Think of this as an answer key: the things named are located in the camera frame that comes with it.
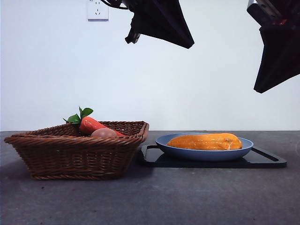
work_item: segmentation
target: egg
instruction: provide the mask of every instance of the egg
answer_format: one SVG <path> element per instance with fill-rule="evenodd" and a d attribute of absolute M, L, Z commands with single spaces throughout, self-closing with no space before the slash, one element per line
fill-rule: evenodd
<path fill-rule="evenodd" d="M 108 137 L 117 137 L 117 133 L 110 128 L 100 128 L 98 130 L 95 130 L 90 136 L 108 138 Z"/>

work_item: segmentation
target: green leaf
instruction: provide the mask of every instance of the green leaf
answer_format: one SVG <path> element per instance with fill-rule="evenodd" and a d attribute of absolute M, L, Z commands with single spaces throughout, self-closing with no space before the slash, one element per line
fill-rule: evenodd
<path fill-rule="evenodd" d="M 90 109 L 90 108 L 85 108 L 82 112 L 82 116 L 81 118 L 90 115 L 94 110 Z"/>
<path fill-rule="evenodd" d="M 81 119 L 77 113 L 73 116 L 70 116 L 67 121 L 71 122 L 72 124 L 80 124 L 81 123 Z"/>
<path fill-rule="evenodd" d="M 83 110 L 79 107 L 79 112 L 80 112 L 80 119 L 83 118 Z"/>

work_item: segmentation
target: orange carrot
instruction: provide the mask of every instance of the orange carrot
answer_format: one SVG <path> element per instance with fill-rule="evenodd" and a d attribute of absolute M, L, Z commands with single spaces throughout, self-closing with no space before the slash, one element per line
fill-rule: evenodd
<path fill-rule="evenodd" d="M 73 116 L 70 116 L 68 118 L 68 120 L 65 120 L 65 122 L 69 122 L 72 124 L 80 124 L 79 129 L 87 134 L 90 135 L 91 133 L 93 133 L 95 130 L 98 130 L 100 128 L 108 128 L 107 126 L 99 123 L 97 120 L 89 117 L 88 115 L 90 115 L 93 110 L 90 108 L 85 108 L 85 109 L 81 109 L 79 107 L 79 111 L 80 111 L 80 117 L 78 114 L 75 114 Z M 117 136 L 124 136 L 123 134 L 121 134 L 120 132 L 116 131 Z"/>
<path fill-rule="evenodd" d="M 87 135 L 90 135 L 95 130 L 98 130 L 100 128 L 108 128 L 108 127 L 89 116 L 83 117 L 79 126 L 79 129 Z M 117 133 L 118 136 L 124 136 L 123 134 L 121 134 L 116 130 L 115 132 Z"/>

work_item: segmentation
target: dark countertop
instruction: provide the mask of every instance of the dark countertop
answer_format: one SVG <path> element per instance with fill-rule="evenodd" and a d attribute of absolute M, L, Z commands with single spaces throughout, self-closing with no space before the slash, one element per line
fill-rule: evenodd
<path fill-rule="evenodd" d="M 300 225 L 300 131 L 234 131 L 277 169 L 152 168 L 110 181 L 32 180 L 1 132 L 1 225 Z M 142 144 L 161 135 L 150 131 Z"/>

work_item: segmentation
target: wicker basket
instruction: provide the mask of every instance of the wicker basket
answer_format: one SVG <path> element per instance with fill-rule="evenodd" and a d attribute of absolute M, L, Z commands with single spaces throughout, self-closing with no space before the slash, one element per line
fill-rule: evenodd
<path fill-rule="evenodd" d="M 70 123 L 15 134 L 4 141 L 12 144 L 37 180 L 111 180 L 127 170 L 138 146 L 148 135 L 149 124 L 101 122 L 125 136 L 93 138 L 83 136 Z"/>

